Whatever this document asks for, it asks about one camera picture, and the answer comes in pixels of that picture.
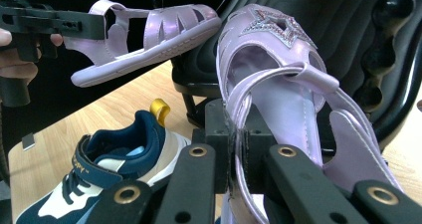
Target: navy sneaker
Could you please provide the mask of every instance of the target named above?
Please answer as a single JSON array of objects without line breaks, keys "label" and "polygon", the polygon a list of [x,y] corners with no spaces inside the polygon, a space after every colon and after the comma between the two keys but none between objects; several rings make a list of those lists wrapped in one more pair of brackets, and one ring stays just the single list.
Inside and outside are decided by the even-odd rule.
[{"label": "navy sneaker", "polygon": [[124,129],[85,135],[72,157],[71,172],[16,223],[78,223],[114,184],[133,178],[151,186],[171,174],[180,150],[189,144],[146,111],[137,112],[134,123]]}]

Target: star decoration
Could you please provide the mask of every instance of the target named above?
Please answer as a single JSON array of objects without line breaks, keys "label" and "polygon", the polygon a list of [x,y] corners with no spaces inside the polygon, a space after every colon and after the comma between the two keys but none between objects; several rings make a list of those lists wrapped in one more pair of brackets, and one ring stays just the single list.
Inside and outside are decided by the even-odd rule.
[{"label": "star decoration", "polygon": [[292,47],[296,39],[301,39],[317,48],[301,25],[295,21],[295,18],[283,13],[272,13],[260,9],[252,9],[251,12],[256,20],[243,30],[242,34],[267,31],[279,38],[288,48]]}]

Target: lavender sandal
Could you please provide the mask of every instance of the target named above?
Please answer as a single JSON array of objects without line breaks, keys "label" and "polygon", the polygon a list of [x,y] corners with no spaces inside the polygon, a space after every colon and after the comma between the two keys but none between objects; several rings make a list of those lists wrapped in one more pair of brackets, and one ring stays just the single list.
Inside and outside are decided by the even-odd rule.
[{"label": "lavender sandal", "polygon": [[[85,54],[94,63],[72,75],[78,87],[98,85],[164,62],[205,42],[221,27],[216,12],[205,5],[142,10],[100,0],[90,14],[104,16],[108,10],[114,13],[115,23],[106,31],[105,40],[64,38],[67,49]],[[143,49],[134,52],[129,52],[126,44],[130,18],[147,18]]]},{"label": "lavender sandal", "polygon": [[[228,119],[238,130],[230,202],[239,223],[268,222],[249,193],[242,166],[245,145],[239,131],[251,104],[278,143],[301,149],[336,185],[350,191],[357,181],[376,179],[400,188],[366,116],[325,72],[315,44],[293,17],[256,4],[230,15],[219,40],[217,75]],[[322,162],[316,119],[324,101],[332,108],[337,143],[328,163]]]}]

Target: finger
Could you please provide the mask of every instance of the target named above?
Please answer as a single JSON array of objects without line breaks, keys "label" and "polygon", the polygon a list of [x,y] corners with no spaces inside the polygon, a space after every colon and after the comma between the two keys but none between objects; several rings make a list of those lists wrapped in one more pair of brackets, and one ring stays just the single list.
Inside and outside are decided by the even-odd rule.
[{"label": "finger", "polygon": [[52,40],[52,43],[56,46],[59,47],[60,45],[63,44],[63,37],[60,34],[52,34],[50,36],[50,39]]},{"label": "finger", "polygon": [[12,42],[12,34],[0,28],[0,46],[7,46]]},{"label": "finger", "polygon": [[21,61],[19,58],[17,49],[8,49],[0,52],[0,68],[26,63],[28,62]]},{"label": "finger", "polygon": [[0,69],[0,76],[5,78],[24,79],[27,83],[31,82],[38,73],[38,68],[34,63],[4,67]]}]

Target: shoe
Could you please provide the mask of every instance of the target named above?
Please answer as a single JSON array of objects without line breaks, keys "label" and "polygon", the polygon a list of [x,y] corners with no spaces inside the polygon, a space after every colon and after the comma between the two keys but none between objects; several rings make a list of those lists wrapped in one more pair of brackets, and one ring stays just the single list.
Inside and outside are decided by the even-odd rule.
[{"label": "shoe", "polygon": [[[106,31],[105,40],[64,37],[66,49],[79,51],[94,63],[72,75],[75,86],[98,85],[167,61],[205,42],[221,27],[217,13],[206,5],[142,10],[100,0],[90,14],[105,16],[107,11],[114,13],[115,23]],[[130,18],[147,18],[143,48],[133,52],[127,50],[126,43]]]},{"label": "shoe", "polygon": [[[278,143],[301,149],[339,187],[351,191],[360,180],[376,179],[400,188],[365,114],[325,72],[317,46],[293,17],[257,4],[232,13],[219,38],[217,76],[236,130],[245,128],[255,105]],[[336,140],[336,155],[328,163],[322,162],[317,131],[317,112],[325,101]],[[268,222],[248,190],[242,135],[236,135],[234,146],[232,211],[239,223]]]},{"label": "shoe", "polygon": [[126,128],[84,135],[72,157],[71,172],[16,223],[78,223],[102,191],[114,184],[132,178],[152,186],[171,174],[181,149],[189,144],[146,111],[137,112]]}]

